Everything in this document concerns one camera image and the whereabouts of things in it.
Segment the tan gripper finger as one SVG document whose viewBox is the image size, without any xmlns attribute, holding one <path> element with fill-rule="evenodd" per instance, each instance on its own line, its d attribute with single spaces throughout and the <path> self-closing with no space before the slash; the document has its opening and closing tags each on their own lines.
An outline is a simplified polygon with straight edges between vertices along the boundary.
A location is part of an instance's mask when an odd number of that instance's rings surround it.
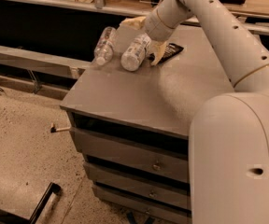
<svg viewBox="0 0 269 224">
<path fill-rule="evenodd" d="M 135 18 L 127 18 L 120 23 L 120 26 L 129 27 L 135 30 L 140 30 L 145 25 L 145 16 L 139 16 Z"/>
<path fill-rule="evenodd" d="M 167 42 L 166 41 L 155 41 L 152 40 L 149 47 L 149 54 L 154 55 L 154 60 L 151 62 L 152 66 L 155 66 L 159 63 L 161 58 L 165 53 Z"/>
</svg>

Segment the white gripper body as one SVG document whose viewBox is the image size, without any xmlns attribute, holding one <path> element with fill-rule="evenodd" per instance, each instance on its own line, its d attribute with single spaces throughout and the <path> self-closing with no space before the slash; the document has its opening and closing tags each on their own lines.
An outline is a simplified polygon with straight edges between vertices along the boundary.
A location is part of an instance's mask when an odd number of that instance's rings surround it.
<svg viewBox="0 0 269 224">
<path fill-rule="evenodd" d="M 165 8 L 156 7 L 144 24 L 146 34 L 155 41 L 166 41 L 175 30 L 173 15 Z"/>
</svg>

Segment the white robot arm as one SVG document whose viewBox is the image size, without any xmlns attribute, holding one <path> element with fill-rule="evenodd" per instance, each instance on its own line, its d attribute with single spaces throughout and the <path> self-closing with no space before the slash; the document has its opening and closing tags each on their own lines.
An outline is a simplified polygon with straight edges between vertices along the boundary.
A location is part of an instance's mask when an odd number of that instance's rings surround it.
<svg viewBox="0 0 269 224">
<path fill-rule="evenodd" d="M 191 16 L 234 87 L 191 122 L 192 224 L 269 224 L 269 50 L 219 0 L 163 0 L 124 24 L 163 42 Z"/>
</svg>

